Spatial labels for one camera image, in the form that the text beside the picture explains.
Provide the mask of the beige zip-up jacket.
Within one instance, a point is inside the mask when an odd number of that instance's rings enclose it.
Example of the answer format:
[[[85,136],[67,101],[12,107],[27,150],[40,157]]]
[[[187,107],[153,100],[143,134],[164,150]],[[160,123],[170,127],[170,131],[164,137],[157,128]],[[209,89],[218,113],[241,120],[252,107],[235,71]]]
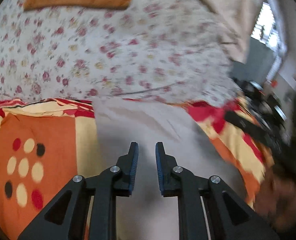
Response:
[[[106,166],[128,152],[131,142],[139,145],[134,191],[117,199],[119,239],[178,239],[177,198],[160,194],[156,143],[193,174],[217,175],[239,197],[245,198],[239,171],[217,153],[208,136],[182,108],[157,102],[121,99],[93,101],[98,142]]]

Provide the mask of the orange yellow red bedsheet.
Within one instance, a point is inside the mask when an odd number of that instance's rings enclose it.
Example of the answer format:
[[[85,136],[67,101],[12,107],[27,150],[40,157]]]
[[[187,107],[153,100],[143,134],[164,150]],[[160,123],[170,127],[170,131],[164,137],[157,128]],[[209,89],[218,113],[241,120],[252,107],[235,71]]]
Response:
[[[219,156],[239,171],[246,190],[241,199],[252,204],[272,157],[224,120],[225,112],[232,110],[254,122],[244,101],[235,99],[222,107],[205,102],[174,107],[184,109]],[[0,228],[9,239],[17,239],[73,176],[96,176],[108,167],[99,148],[93,102],[0,101]]]

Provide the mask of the window with bars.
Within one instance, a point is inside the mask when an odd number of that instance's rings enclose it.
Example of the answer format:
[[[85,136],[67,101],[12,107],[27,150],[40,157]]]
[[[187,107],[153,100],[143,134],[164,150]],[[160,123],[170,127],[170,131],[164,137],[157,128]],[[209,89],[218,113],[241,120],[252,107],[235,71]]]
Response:
[[[280,37],[277,31],[276,21],[270,5],[266,2],[263,2],[262,4],[251,33],[251,38],[265,44],[274,52],[278,52],[280,49]]]

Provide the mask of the beige curtain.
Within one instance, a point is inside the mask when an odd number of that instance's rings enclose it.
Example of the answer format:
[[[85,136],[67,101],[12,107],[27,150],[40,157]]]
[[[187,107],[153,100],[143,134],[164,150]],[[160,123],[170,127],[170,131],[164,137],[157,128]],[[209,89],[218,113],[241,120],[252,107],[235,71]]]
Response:
[[[246,63],[250,37],[264,0],[200,0],[216,15],[220,43],[233,60]]]

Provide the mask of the floral quilt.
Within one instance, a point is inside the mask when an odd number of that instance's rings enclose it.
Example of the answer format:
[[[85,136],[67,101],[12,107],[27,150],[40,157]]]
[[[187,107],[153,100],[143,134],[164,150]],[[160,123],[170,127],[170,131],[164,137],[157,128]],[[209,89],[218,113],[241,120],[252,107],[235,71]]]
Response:
[[[125,10],[0,5],[0,100],[234,98],[217,19],[198,0],[132,0]]]

